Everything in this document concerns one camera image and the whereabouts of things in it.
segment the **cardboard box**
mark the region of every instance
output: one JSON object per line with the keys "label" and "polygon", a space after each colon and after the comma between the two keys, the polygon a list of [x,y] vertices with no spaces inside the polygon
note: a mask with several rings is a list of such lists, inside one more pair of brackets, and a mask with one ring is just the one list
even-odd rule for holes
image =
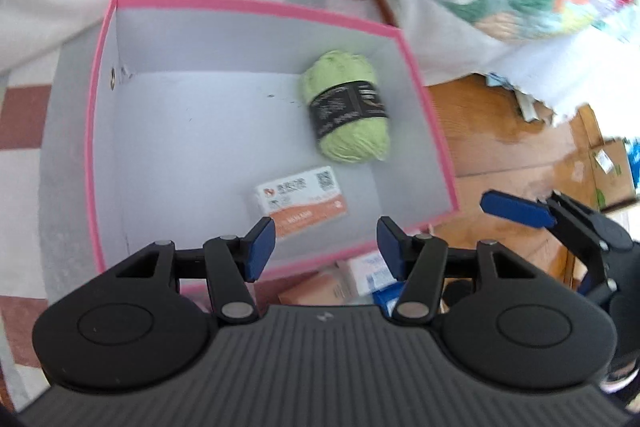
{"label": "cardboard box", "polygon": [[351,292],[337,268],[326,269],[311,279],[278,295],[282,304],[298,306],[342,306]]}
{"label": "cardboard box", "polygon": [[623,140],[612,140],[594,147],[590,159],[600,210],[636,199],[636,188]]}

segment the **wooden floor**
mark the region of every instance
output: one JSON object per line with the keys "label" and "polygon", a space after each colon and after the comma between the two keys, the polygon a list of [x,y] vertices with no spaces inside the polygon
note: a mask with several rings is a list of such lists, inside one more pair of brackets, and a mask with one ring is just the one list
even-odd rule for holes
{"label": "wooden floor", "polygon": [[425,89],[449,144],[460,201],[460,213],[438,225],[436,235],[461,248],[474,248],[480,239],[496,239],[563,279],[568,256],[555,238],[546,230],[483,214],[479,201],[488,189],[530,199],[547,197],[556,189],[593,206],[591,122],[585,125],[578,115],[557,128],[542,122],[527,124],[513,93],[486,87],[480,76]]}

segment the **logo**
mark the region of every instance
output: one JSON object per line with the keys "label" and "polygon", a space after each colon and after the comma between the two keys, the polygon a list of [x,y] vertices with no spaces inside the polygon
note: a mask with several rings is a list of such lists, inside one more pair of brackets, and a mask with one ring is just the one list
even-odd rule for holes
{"label": "logo", "polygon": [[289,180],[278,184],[278,194],[286,194],[293,191],[300,191],[302,189],[306,189],[306,181],[304,178],[296,178],[295,180]]}
{"label": "logo", "polygon": [[332,321],[334,320],[334,314],[329,312],[324,312],[322,315],[316,315],[316,318],[322,322]]}

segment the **checkered tablecloth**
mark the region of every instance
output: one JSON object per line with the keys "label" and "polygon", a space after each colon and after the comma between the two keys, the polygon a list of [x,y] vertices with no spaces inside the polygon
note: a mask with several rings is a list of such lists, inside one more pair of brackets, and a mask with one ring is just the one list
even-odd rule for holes
{"label": "checkered tablecloth", "polygon": [[[271,0],[380,21],[373,0]],[[47,386],[31,330],[50,302],[95,275],[83,136],[98,27],[0,73],[0,401]]]}

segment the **blue package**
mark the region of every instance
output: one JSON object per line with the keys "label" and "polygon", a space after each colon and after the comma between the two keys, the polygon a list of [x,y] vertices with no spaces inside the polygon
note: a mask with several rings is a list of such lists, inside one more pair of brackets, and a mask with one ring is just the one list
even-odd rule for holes
{"label": "blue package", "polygon": [[640,184],[640,140],[634,138],[629,144],[626,144],[626,156],[629,158],[634,187],[638,188]]}
{"label": "blue package", "polygon": [[382,312],[386,317],[391,317],[391,312],[396,307],[402,288],[404,288],[403,282],[395,282],[391,286],[373,292],[373,302],[382,308]]}

